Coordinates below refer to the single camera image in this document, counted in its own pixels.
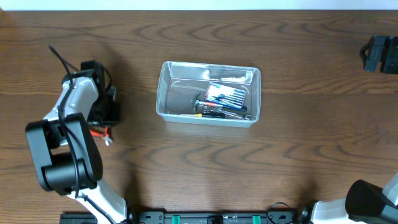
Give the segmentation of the red handled cutting pliers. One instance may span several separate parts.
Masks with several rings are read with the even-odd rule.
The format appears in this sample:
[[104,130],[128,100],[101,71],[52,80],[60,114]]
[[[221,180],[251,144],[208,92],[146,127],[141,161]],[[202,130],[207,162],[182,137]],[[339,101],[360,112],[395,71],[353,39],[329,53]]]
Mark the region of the red handled cutting pliers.
[[99,131],[94,128],[90,128],[90,133],[92,136],[101,138],[106,146],[110,146],[113,143],[113,137],[111,134],[111,128],[106,126],[103,131]]

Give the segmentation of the small claw hammer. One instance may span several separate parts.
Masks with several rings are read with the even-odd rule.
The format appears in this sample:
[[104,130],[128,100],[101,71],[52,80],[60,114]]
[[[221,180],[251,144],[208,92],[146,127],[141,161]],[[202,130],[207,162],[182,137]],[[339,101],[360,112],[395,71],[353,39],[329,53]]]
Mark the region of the small claw hammer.
[[207,107],[212,107],[212,108],[217,108],[217,109],[229,109],[229,110],[234,110],[234,111],[243,111],[246,112],[247,108],[245,106],[243,106],[242,108],[233,108],[230,106],[225,106],[219,103],[214,103],[214,102],[210,102],[210,101],[203,101],[200,100],[198,97],[201,95],[201,93],[197,93],[196,97],[193,99],[192,103],[193,103],[193,107],[192,110],[193,111],[197,111],[199,106],[202,106],[203,108],[205,106]]

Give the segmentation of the silver wrench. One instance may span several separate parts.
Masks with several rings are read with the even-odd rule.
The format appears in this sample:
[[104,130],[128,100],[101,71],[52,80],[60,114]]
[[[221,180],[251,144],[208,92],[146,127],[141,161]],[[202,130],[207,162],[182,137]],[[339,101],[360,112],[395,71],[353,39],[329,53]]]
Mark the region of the silver wrench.
[[224,118],[227,118],[227,119],[240,119],[240,120],[250,120],[251,119],[250,114],[239,114],[239,113],[231,112],[228,110],[223,110],[221,108],[204,106],[203,110],[206,113],[222,113]]

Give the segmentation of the black yellow screwdriver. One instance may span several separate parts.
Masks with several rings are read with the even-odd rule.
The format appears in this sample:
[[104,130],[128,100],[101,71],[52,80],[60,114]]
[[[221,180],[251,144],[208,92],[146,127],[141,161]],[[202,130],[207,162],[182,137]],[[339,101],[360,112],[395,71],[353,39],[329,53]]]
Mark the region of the black yellow screwdriver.
[[190,117],[197,117],[197,118],[217,118],[217,119],[224,119],[224,113],[193,113],[193,114],[181,114],[181,116],[190,116]]

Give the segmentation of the blue precision screwdriver set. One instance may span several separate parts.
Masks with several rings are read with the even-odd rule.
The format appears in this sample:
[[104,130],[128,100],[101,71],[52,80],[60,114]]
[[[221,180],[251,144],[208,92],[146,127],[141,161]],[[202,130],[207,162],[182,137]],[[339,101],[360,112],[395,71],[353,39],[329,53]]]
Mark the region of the blue precision screwdriver set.
[[244,90],[210,82],[205,94],[205,101],[231,109],[243,110],[245,97]]

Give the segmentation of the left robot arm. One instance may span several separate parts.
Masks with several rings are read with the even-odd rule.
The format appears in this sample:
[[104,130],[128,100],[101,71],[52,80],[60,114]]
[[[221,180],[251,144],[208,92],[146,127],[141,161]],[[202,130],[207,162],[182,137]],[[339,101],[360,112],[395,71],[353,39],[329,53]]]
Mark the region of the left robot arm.
[[40,186],[81,203],[97,223],[135,223],[126,200],[103,177],[103,162],[91,127],[104,128],[110,145],[111,128],[120,122],[116,89],[105,78],[108,69],[95,60],[62,80],[62,94],[40,121],[25,134]]

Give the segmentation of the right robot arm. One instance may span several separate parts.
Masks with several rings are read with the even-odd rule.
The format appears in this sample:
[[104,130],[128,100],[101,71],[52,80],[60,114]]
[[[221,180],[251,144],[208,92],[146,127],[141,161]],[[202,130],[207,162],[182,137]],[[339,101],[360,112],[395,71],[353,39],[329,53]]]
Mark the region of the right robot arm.
[[[396,36],[372,36],[359,55],[365,71],[397,74]],[[383,188],[357,180],[344,198],[303,206],[294,223],[397,224],[397,175]]]

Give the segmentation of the clear plastic container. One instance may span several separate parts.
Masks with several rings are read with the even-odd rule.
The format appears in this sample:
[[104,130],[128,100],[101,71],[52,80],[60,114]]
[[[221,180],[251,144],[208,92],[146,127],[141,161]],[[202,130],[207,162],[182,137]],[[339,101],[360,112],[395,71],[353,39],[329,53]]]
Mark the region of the clear plastic container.
[[[250,114],[251,119],[181,116],[181,114],[206,113],[202,106],[199,106],[197,111],[193,111],[192,101],[199,92],[201,95],[198,98],[205,101],[210,82],[244,90],[246,112],[223,110]],[[162,66],[157,90],[156,112],[165,121],[249,128],[259,120],[260,110],[261,73],[257,68],[172,61],[164,62]]]

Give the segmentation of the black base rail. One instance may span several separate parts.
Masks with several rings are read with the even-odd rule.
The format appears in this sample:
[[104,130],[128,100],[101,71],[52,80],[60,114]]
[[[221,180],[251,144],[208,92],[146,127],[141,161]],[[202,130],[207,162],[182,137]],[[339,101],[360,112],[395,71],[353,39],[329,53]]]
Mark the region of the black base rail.
[[59,223],[141,223],[141,224],[281,224],[299,223],[294,212],[271,211],[268,213],[164,213],[142,212],[124,221],[102,221],[90,213],[64,213]]

